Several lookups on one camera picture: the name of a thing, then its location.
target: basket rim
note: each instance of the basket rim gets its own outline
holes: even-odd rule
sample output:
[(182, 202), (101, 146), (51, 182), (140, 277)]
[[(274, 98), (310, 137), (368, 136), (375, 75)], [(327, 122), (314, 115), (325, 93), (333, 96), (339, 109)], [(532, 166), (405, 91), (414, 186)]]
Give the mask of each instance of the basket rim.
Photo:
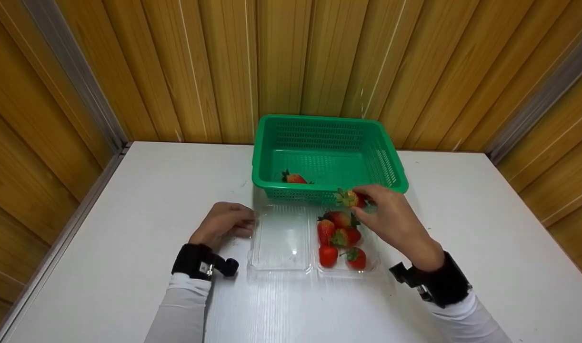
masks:
[(369, 122), (370, 124), (374, 124), (378, 126), (380, 133), (385, 138), (384, 143), (387, 147), (387, 155), (391, 159), (391, 162), (394, 165), (400, 166), (400, 170), (398, 170), (399, 175), (397, 178), (399, 179), (400, 185), (397, 187), (387, 187), (392, 191), (405, 193), (407, 189), (409, 189), (409, 183), (407, 182), (407, 176), (405, 174), (405, 168), (403, 167), (401, 160), (399, 158), (399, 154), (393, 145), (391, 138), (387, 134), (384, 126), (377, 120), (371, 119), (356, 119), (356, 118), (339, 118), (339, 117), (319, 117), (313, 115), (286, 115), (286, 114), (267, 114), (263, 115), (259, 120), (259, 125), (257, 129), (257, 134), (255, 135), (255, 142), (253, 148), (253, 156), (252, 156), (252, 172), (251, 172), (251, 179), (254, 185), (258, 188), (262, 189), (283, 189), (289, 191), (313, 191), (313, 192), (337, 192), (338, 187), (336, 185), (327, 185), (327, 184), (289, 184), (284, 182), (267, 182), (261, 180), (259, 177), (259, 167), (260, 162), (257, 157), (261, 156), (263, 144), (263, 135), (265, 134), (265, 122), (270, 119), (277, 119), (277, 118), (284, 118), (284, 119), (302, 119), (302, 120), (315, 120), (315, 121), (334, 121), (336, 123), (340, 122), (349, 122), (349, 123), (357, 123), (357, 122)]

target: wooden wall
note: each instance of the wooden wall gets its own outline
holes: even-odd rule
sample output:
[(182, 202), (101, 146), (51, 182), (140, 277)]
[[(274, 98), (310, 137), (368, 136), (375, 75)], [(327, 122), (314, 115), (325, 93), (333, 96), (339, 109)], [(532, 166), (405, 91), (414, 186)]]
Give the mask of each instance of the wooden wall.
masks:
[(110, 157), (21, 1), (0, 1), (0, 321)]
[(57, 0), (132, 139), (252, 143), (267, 113), (484, 151), (582, 37), (582, 0)]
[(582, 271), (582, 77), (498, 169)]
[[(582, 37), (582, 0), (56, 3), (131, 141), (247, 144), (300, 113), (484, 151)], [(109, 158), (21, 0), (0, 1), (0, 319)], [(582, 268), (582, 80), (500, 168)]]

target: green plastic basket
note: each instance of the green plastic basket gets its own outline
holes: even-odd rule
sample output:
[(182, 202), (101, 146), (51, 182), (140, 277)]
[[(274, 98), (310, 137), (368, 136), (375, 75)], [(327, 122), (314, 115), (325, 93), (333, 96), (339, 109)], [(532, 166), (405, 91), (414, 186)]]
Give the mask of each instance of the green plastic basket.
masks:
[[(380, 122), (265, 115), (259, 120), (252, 181), (271, 199), (335, 205), (338, 188), (381, 184), (407, 191), (399, 156)], [(313, 184), (282, 182), (289, 169)]]

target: black wrist strap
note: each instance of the black wrist strap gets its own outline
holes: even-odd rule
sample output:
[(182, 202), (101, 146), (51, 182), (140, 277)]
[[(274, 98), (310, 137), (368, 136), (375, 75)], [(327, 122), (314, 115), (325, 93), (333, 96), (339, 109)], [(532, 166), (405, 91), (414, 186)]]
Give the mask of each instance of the black wrist strap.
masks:
[(185, 244), (177, 254), (171, 274), (183, 273), (193, 279), (210, 281), (212, 277), (212, 249), (204, 244)]
[(390, 271), (398, 282), (418, 287), (422, 299), (445, 308), (463, 301), (472, 286), (452, 256), (448, 252), (444, 254), (442, 267), (433, 272), (420, 271), (416, 267), (406, 269), (403, 263), (395, 265)]
[(235, 259), (224, 260), (204, 244), (187, 243), (177, 254), (171, 274), (184, 273), (193, 279), (210, 281), (214, 269), (220, 271), (223, 276), (229, 277), (236, 275), (238, 266), (238, 261)]

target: arm sleeve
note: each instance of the arm sleeve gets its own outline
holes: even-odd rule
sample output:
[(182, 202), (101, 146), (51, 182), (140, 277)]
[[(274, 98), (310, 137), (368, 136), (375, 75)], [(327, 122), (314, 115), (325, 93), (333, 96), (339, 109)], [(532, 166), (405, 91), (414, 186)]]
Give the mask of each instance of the arm sleeve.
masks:
[(201, 343), (211, 282), (174, 273), (145, 343)]
[(439, 330), (453, 343), (511, 343), (473, 291), (460, 303), (440, 308), (426, 302)]

